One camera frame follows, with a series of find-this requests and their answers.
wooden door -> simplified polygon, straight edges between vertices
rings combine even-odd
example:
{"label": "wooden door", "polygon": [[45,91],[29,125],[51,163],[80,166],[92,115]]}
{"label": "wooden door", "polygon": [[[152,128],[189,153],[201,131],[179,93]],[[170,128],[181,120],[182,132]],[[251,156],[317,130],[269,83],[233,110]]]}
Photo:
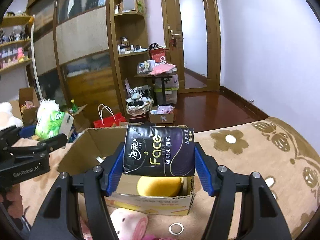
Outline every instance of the wooden door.
{"label": "wooden door", "polygon": [[179,92],[219,90],[220,23],[216,0],[162,0],[167,59]]}

tissue pack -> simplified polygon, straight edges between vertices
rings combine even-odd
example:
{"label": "tissue pack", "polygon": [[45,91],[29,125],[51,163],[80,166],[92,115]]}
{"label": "tissue pack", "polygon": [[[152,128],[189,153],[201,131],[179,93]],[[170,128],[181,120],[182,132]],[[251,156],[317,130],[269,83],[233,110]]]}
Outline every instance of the tissue pack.
{"label": "tissue pack", "polygon": [[69,136],[72,123],[73,117],[70,114],[45,109],[38,120],[35,134],[44,140],[60,133]]}
{"label": "tissue pack", "polygon": [[128,125],[125,174],[190,177],[195,174],[193,129]]}

rug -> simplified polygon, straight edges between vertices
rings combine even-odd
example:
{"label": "rug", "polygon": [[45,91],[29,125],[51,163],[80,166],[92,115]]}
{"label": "rug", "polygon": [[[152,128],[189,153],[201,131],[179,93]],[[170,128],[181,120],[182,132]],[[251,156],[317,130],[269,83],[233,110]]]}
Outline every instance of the rug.
{"label": "rug", "polygon": [[[270,187],[295,239],[309,222],[320,204],[320,157],[310,144],[285,122],[269,117],[266,120],[205,131],[195,134],[207,155],[213,156],[219,165],[233,172],[250,174],[258,171]],[[37,142],[21,139],[17,145],[35,145]],[[32,224],[36,214],[58,176],[56,168],[71,144],[50,156],[51,171],[21,184],[23,206]],[[214,198],[208,196],[196,175],[196,196],[190,213],[186,216],[148,215],[147,234],[157,237],[173,237],[169,226],[181,223],[184,231],[174,238],[178,240],[201,239],[213,206]],[[241,194],[236,194],[234,215],[229,239],[236,237],[241,206]],[[86,221],[84,198],[79,195],[79,209]],[[111,213],[114,208],[108,207]]]}

green tissue package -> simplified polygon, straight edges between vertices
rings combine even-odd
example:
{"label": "green tissue package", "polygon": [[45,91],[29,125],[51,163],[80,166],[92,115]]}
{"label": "green tissue package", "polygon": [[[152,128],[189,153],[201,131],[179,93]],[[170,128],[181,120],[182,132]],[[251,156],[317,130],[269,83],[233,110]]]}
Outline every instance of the green tissue package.
{"label": "green tissue package", "polygon": [[38,120],[35,134],[45,140],[60,133],[69,136],[73,117],[65,112],[45,111]]}

plastic storage bin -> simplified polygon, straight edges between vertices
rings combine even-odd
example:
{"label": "plastic storage bin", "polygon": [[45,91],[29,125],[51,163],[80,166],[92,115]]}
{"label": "plastic storage bin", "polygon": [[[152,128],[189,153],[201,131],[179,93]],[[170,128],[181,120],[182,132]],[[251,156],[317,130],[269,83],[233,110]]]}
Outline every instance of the plastic storage bin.
{"label": "plastic storage bin", "polygon": [[[156,85],[156,89],[159,89],[162,87],[161,78],[157,78],[155,80],[155,85]],[[175,74],[174,76],[172,76],[172,78],[170,78],[168,82],[164,82],[164,87],[165,88],[179,88],[178,74]]]}
{"label": "plastic storage bin", "polygon": [[[164,104],[162,97],[162,89],[155,89],[158,106]],[[165,100],[167,104],[176,104],[177,103],[177,94],[178,88],[166,88],[165,89]]]}

